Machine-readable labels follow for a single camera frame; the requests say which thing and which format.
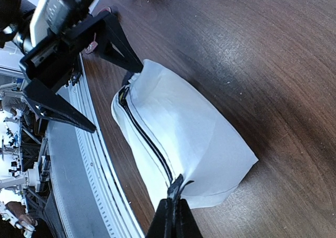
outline white pouch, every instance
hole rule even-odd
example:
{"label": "white pouch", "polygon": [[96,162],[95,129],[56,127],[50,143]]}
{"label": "white pouch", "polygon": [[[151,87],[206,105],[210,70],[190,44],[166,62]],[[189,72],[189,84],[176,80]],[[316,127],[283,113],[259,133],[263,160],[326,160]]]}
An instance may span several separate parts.
{"label": "white pouch", "polygon": [[146,59],[114,97],[112,115],[130,145],[154,208],[183,175],[190,208],[222,203],[258,159],[233,126],[188,82]]}

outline black zipper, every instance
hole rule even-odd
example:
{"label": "black zipper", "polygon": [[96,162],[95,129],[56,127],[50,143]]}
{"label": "black zipper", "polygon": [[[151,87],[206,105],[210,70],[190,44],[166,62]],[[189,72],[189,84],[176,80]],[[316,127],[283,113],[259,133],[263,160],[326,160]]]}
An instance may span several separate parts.
{"label": "black zipper", "polygon": [[129,91],[129,87],[124,87],[119,92],[119,104],[122,106],[122,108],[127,113],[128,117],[131,119],[133,125],[135,126],[136,130],[139,132],[139,134],[142,136],[142,138],[146,141],[146,143],[149,145],[149,147],[152,149],[156,157],[159,159],[163,169],[165,170],[169,183],[172,184],[173,182],[173,176],[172,172],[167,164],[167,161],[165,160],[162,153],[159,151],[159,149],[155,146],[153,141],[149,138],[149,136],[144,132],[144,130],[140,127],[134,116],[132,115],[132,112],[130,111],[130,108],[127,104],[126,95]]}

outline fabric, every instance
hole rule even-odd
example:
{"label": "fabric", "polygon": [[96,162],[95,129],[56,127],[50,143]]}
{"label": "fabric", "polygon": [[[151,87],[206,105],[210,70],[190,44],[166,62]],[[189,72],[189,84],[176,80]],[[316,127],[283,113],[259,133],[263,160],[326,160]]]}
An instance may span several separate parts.
{"label": "fabric", "polygon": [[19,98],[15,98],[15,97],[7,97],[5,96],[2,101],[2,107],[5,111],[7,112],[11,112],[11,109],[18,109],[21,112],[25,110],[25,108],[27,107],[27,105],[22,102]]}
{"label": "fabric", "polygon": [[[190,208],[222,203],[258,159],[234,127],[188,82],[150,60],[130,79],[127,103],[172,170],[188,184],[182,193]],[[156,209],[169,182],[158,158],[119,105],[112,115],[129,143]]]}

